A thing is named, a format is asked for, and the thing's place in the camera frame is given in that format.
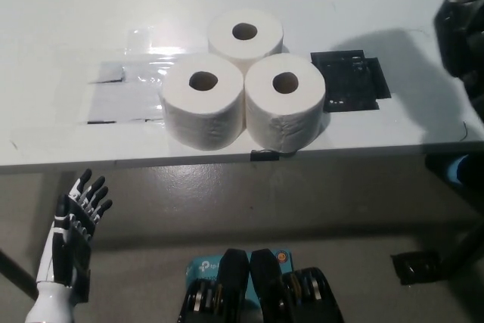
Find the black white robot left hand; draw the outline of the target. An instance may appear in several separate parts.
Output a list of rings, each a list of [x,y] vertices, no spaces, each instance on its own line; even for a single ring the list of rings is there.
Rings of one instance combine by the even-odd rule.
[[[87,169],[66,194],[58,197],[36,277],[71,290],[74,303],[88,302],[92,238],[104,213],[113,205],[107,200],[105,177],[90,183]]]

